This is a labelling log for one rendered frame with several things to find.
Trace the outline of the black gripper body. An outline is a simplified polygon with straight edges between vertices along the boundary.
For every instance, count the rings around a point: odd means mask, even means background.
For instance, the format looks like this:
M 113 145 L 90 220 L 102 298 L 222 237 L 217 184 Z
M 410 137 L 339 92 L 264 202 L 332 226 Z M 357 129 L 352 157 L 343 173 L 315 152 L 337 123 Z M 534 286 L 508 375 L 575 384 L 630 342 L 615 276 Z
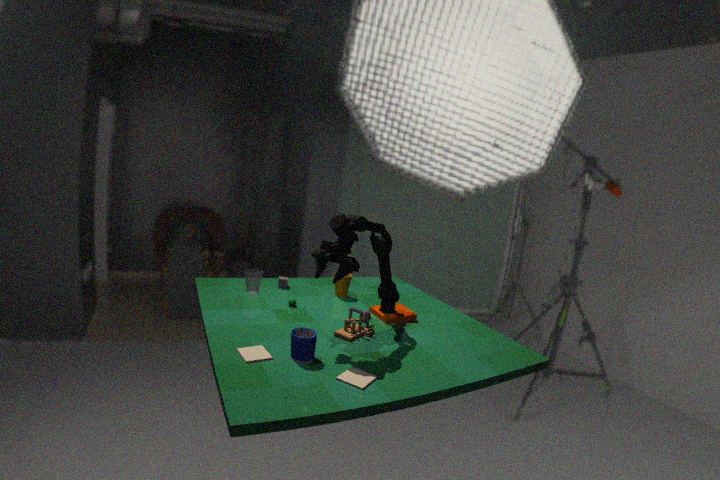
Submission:
M 327 256 L 327 255 L 326 255 L 323 251 L 321 251 L 321 250 L 314 250 L 314 251 L 312 252 L 311 256 L 312 256 L 313 258 L 314 258 L 314 256 L 320 257 L 320 259 L 321 259 L 325 264 L 328 263 L 328 261 L 334 262 L 334 263 L 338 263 L 338 264 L 339 264 L 340 262 L 346 263 L 346 264 L 351 268 L 352 271 L 358 272 L 358 270 L 359 270 L 359 268 L 360 268 L 360 264 L 357 262 L 357 260 L 356 260 L 354 257 L 349 257 L 349 256 L 347 256 L 347 254 L 351 254 L 351 251 L 350 251 L 351 246 L 350 246 L 350 244 L 348 244 L 347 242 L 345 242 L 345 241 L 343 241 L 343 240 L 337 240 L 337 242 L 342 243 L 342 249 L 341 249 L 341 253 L 340 253 L 339 257 L 337 257 L 337 256 L 335 255 L 336 253 L 332 253 L 332 252 L 328 252 L 329 256 Z

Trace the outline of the beige flat square tile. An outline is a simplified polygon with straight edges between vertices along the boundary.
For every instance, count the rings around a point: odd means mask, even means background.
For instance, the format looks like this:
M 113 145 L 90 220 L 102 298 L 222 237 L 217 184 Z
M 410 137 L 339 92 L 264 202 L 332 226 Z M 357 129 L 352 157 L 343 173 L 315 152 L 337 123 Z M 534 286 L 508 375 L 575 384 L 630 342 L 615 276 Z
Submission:
M 254 363 L 254 362 L 268 361 L 268 360 L 273 359 L 273 357 L 267 352 L 267 350 L 262 345 L 238 348 L 237 351 L 245 363 L 250 363 L 250 362 Z
M 357 389 L 365 389 L 371 382 L 377 379 L 377 376 L 371 375 L 360 369 L 353 367 L 336 377 L 337 381 L 344 382 Z

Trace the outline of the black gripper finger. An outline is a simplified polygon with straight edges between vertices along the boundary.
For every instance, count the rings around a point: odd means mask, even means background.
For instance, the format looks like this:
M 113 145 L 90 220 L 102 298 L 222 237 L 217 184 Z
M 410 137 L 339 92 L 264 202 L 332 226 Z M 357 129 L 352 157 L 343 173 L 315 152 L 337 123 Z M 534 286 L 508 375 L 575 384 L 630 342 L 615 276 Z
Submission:
M 320 257 L 314 256 L 314 259 L 316 260 L 315 279 L 317 279 L 321 275 L 321 273 L 325 270 L 327 265 L 320 259 Z
M 350 268 L 346 263 L 340 262 L 340 263 L 339 263 L 339 269 L 338 269 L 338 271 L 337 271 L 337 273 L 336 273 L 336 275 L 335 275 L 332 283 L 335 284 L 335 283 L 338 282 L 340 279 L 342 279 L 343 277 L 345 277 L 346 275 L 348 275 L 348 274 L 350 274 L 350 273 L 353 273 L 353 271 L 351 270 L 351 268 Z

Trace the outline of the blue mug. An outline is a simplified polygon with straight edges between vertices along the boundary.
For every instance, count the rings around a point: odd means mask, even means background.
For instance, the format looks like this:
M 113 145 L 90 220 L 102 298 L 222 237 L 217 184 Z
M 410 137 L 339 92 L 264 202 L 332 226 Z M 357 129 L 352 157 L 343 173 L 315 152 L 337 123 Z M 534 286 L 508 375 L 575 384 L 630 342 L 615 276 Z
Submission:
M 291 330 L 291 359 L 298 363 L 314 360 L 317 333 L 314 330 L 297 327 Z

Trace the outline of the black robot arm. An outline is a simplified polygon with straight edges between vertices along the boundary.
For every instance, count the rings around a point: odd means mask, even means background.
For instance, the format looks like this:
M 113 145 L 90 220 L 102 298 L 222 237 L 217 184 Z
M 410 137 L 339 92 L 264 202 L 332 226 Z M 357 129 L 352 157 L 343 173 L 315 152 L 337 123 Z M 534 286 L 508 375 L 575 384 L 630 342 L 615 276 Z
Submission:
M 339 215 L 333 217 L 329 222 L 330 227 L 339 237 L 338 240 L 343 240 L 350 244 L 352 247 L 354 241 L 358 241 L 358 234 L 354 231 L 371 231 L 370 236 L 373 251 L 378 256 L 379 269 L 381 284 L 378 287 L 379 298 L 382 298 L 381 312 L 385 314 L 396 313 L 395 305 L 400 298 L 400 294 L 397 290 L 396 285 L 392 281 L 391 268 L 389 253 L 392 249 L 392 239 L 390 234 L 386 231 L 385 226 L 380 223 L 374 223 L 367 221 L 363 216 L 347 215 L 339 213 Z M 381 236 L 375 236 L 375 233 L 381 233 Z M 328 242 L 322 240 L 320 248 L 327 252 L 336 253 L 339 257 L 342 249 L 342 243 L 340 242 Z

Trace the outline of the yellow cup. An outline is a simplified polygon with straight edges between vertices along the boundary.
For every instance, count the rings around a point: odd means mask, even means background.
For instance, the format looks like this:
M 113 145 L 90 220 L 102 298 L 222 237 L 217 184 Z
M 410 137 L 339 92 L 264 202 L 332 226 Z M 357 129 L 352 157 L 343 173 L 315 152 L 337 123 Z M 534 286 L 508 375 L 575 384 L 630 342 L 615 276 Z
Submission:
M 352 275 L 348 274 L 335 283 L 335 295 L 338 297 L 346 297 L 351 282 Z

